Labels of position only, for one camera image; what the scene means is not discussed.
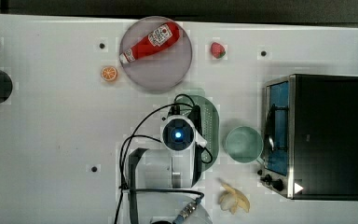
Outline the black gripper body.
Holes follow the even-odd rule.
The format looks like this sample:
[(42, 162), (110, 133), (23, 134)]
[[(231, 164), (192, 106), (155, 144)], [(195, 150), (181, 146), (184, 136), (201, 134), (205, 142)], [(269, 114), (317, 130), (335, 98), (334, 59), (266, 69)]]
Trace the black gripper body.
[(194, 131), (201, 133), (200, 107), (197, 105), (186, 116), (181, 114), (179, 105), (172, 106), (169, 119), (167, 135), (170, 139), (193, 139)]

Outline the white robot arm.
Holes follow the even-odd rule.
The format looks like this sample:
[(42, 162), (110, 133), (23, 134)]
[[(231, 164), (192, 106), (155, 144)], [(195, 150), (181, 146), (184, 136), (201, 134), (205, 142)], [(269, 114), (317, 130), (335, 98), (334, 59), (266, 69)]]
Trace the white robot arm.
[(180, 113), (180, 104), (171, 105), (160, 130), (160, 149), (136, 148), (124, 162), (127, 174), (122, 187), (130, 192), (130, 221), (139, 224), (139, 192), (190, 192), (203, 172), (202, 153), (208, 141), (202, 136), (200, 107), (194, 105), (188, 115)]

